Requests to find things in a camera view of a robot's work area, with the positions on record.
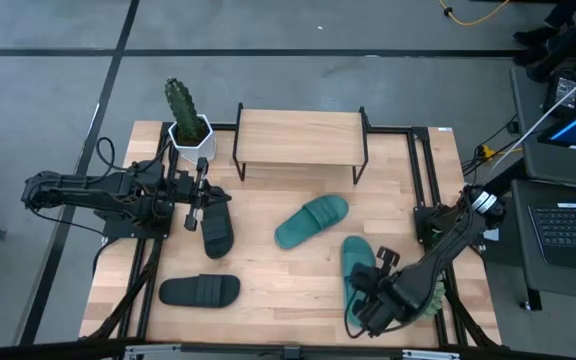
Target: green slide sandal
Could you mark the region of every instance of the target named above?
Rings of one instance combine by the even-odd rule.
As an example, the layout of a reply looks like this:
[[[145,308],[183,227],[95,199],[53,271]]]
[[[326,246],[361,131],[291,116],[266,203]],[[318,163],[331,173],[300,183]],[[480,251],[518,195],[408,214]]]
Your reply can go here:
[[[348,203],[337,195],[320,196],[306,203],[301,210],[275,230],[275,241],[283,249],[293,248],[317,235],[348,214]]]
[[[350,284],[352,268],[355,264],[375,266],[376,263],[377,260],[375,259],[375,255],[366,240],[359,236],[349,236],[344,240],[344,243],[341,246],[341,274],[344,280],[344,304],[345,306],[350,306],[350,311],[348,312],[348,323],[353,326],[360,327],[361,324],[357,317],[352,313],[352,307],[355,302],[363,300],[366,294],[357,291],[353,303],[348,304],[352,294],[355,292],[355,288]]]

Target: concrete floor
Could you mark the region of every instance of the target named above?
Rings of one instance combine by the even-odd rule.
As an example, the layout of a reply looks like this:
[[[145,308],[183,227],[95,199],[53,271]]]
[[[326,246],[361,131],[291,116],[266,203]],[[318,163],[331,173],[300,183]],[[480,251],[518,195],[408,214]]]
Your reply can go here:
[[[449,2],[466,21],[496,5]],[[129,4],[0,0],[0,48],[114,49]],[[463,28],[434,1],[151,0],[141,2],[127,47],[508,50],[517,48],[512,32],[538,25],[548,10],[511,4],[481,26]],[[23,180],[44,169],[73,170],[110,60],[0,57],[0,228],[8,231],[0,241],[0,346],[16,341],[53,230],[23,209]],[[275,109],[363,105],[377,125],[453,127],[467,160],[515,113],[510,66],[506,58],[124,57],[100,135],[113,139],[122,158],[133,121],[172,120],[163,83],[176,76],[212,122],[234,122],[239,101]],[[491,143],[511,139],[502,133]],[[89,173],[102,170],[93,159]],[[78,210],[75,222],[101,227],[87,210]],[[98,247],[98,236],[71,229],[37,342],[76,338]],[[526,313],[517,307],[525,296],[521,271],[494,264],[487,270],[504,344],[576,356],[576,298],[546,294],[544,312]]]

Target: cactus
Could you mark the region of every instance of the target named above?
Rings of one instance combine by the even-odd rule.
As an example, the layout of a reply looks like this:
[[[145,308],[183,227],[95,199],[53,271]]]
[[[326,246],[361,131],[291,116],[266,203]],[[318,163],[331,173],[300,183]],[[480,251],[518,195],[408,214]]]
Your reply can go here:
[[[168,105],[177,122],[176,141],[183,146],[197,146],[208,135],[208,129],[202,119],[197,117],[192,96],[184,84],[168,78],[165,86]]]

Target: potted cactus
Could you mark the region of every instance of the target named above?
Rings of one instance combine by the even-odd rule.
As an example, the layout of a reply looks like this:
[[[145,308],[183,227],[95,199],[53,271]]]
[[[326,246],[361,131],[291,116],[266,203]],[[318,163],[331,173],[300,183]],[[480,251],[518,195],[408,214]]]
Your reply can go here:
[[[217,150],[215,133],[206,115],[197,114],[188,88],[181,81],[169,78],[165,92],[175,116],[175,123],[168,129],[168,134],[179,154],[193,164],[200,157],[209,161],[214,159]]]

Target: wooden tabletop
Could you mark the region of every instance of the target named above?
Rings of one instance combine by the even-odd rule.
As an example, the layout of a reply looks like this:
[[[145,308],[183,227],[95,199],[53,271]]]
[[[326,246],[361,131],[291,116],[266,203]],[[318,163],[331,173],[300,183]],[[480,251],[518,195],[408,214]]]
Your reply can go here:
[[[361,165],[358,112],[243,109],[237,160],[244,163]]]
[[[125,164],[151,159],[161,122],[136,122]],[[463,186],[461,166],[450,129],[430,128],[441,198],[452,205]],[[318,346],[436,347],[432,319],[377,338],[350,339],[343,325],[341,243],[350,235],[368,240],[373,251],[387,246],[401,254],[401,265],[417,261],[423,250],[414,232],[414,186],[406,137],[368,135],[370,162],[353,186],[348,167],[249,165],[241,182],[231,159],[233,131],[217,131],[217,156],[208,179],[232,196],[228,203],[235,233],[232,250],[218,260],[205,253],[201,232],[183,228],[187,205],[179,205],[170,237],[164,241],[147,339],[170,342],[301,344]],[[424,195],[430,201],[421,144],[418,154]],[[192,169],[181,161],[181,169]],[[275,244],[275,228],[307,201],[322,194],[343,196],[348,216],[328,231],[290,250]],[[134,239],[118,241],[102,254],[93,279],[81,335],[102,323],[126,290]],[[481,259],[466,249],[454,262],[460,297],[473,318],[500,341]],[[188,308],[161,303],[158,288],[170,278],[233,274],[241,280],[237,300],[223,309]],[[141,300],[133,309],[129,334],[135,334]],[[444,306],[449,339],[455,337],[449,306]]]

